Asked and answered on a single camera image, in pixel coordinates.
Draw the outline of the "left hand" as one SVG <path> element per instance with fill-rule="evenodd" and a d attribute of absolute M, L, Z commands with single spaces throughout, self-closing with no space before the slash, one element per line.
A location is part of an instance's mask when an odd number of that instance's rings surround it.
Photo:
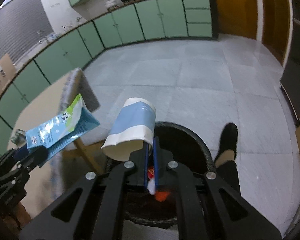
<path fill-rule="evenodd" d="M 7 215 L 0 214 L 0 239 L 19 239 L 21 230 L 31 221 L 30 214 L 19 202 Z"/>

